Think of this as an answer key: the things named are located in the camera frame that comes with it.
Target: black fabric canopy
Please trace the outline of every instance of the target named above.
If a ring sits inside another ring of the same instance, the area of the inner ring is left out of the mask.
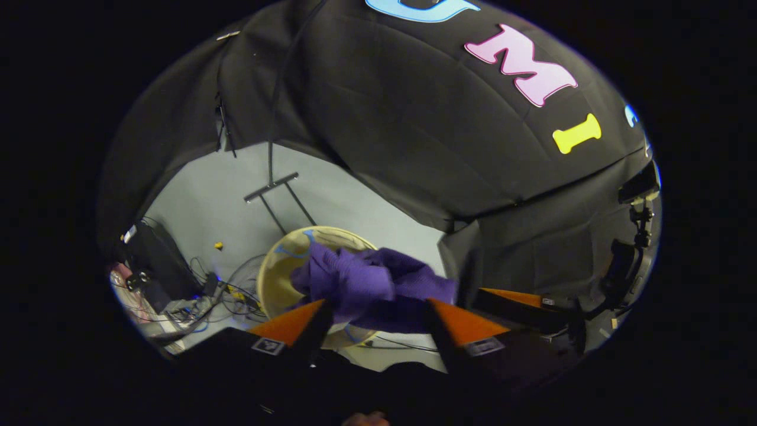
[[[107,256],[117,257],[120,236],[184,164],[217,149],[219,98],[234,147],[267,141],[277,73],[316,4],[278,2],[219,31],[136,101],[102,175],[98,244]],[[365,2],[326,3],[293,48],[275,142],[339,165],[447,232],[439,247],[462,284],[462,305],[481,286],[585,292],[604,274],[613,239],[633,241],[617,194],[651,161],[643,126],[629,125],[621,94],[576,52],[507,11],[476,5],[420,23]],[[569,70],[577,87],[538,107],[514,86],[528,75],[500,71],[508,52],[489,64],[463,48],[496,36],[501,23],[533,41],[535,61]],[[561,153],[553,132],[589,113],[601,137]],[[652,250],[658,238],[654,221]]]

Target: wire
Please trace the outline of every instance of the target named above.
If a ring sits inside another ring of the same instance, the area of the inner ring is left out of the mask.
[[[347,324],[347,325],[344,326],[344,332],[347,333],[347,337],[349,337],[350,340],[352,340],[352,343],[359,343],[357,341],[357,339],[355,339],[354,337],[352,337],[352,334],[350,334],[350,325],[349,324]]]
[[[210,326],[210,322],[209,322],[209,321],[206,321],[206,322],[205,322],[205,328],[203,328],[202,330],[195,330],[195,331],[192,331],[192,333],[202,333],[203,331],[207,330],[207,328],[208,328],[209,326]]]
[[[381,336],[375,336],[375,337],[377,339],[386,340],[389,343],[394,343],[394,344],[401,345],[401,346],[407,346],[410,349],[425,350],[425,351],[428,351],[428,352],[439,352],[436,349],[427,348],[427,347],[424,347],[424,346],[413,346],[413,345],[408,345],[406,343],[395,342],[394,340],[385,339],[384,337],[381,337]]]
[[[328,0],[321,0],[321,2],[316,5],[313,10],[310,11],[310,13],[305,18],[305,21],[302,23],[302,27],[297,31],[297,34],[294,35],[294,39],[291,41],[291,44],[289,45],[289,48],[286,51],[286,56],[284,57],[284,61],[282,62],[281,68],[279,68],[279,72],[276,75],[276,83],[273,85],[273,94],[271,96],[271,128],[270,133],[268,136],[268,184],[273,184],[273,138],[276,136],[276,115],[279,112],[278,110],[278,104],[279,104],[279,93],[282,85],[282,80],[284,77],[284,74],[286,72],[287,66],[289,66],[289,61],[291,61],[291,57],[294,54],[294,47],[297,45],[297,43],[302,38],[302,35],[305,33],[305,29],[308,25],[310,25],[310,22],[313,21],[313,18],[316,17],[318,12],[323,8],[323,6],[326,4]]]

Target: purple cloth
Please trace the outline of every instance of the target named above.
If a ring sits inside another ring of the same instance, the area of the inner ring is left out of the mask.
[[[292,286],[313,300],[336,302],[334,323],[350,322],[370,330],[425,333],[423,301],[454,303],[457,283],[434,274],[427,264],[392,249],[333,252],[310,244],[308,262],[291,273]]]

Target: letter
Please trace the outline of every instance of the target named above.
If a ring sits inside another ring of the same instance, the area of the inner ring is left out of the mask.
[[[383,14],[426,23],[444,22],[466,9],[481,10],[465,0],[442,0],[428,9],[411,8],[400,3],[400,0],[366,0],[366,4]]]
[[[575,78],[563,66],[550,62],[534,61],[534,42],[528,37],[500,24],[502,33],[481,44],[466,43],[471,55],[489,64],[497,63],[497,54],[507,50],[502,60],[502,74],[533,74],[528,78],[516,78],[515,85],[520,93],[537,107],[544,106],[544,100],[565,87],[578,87]]]

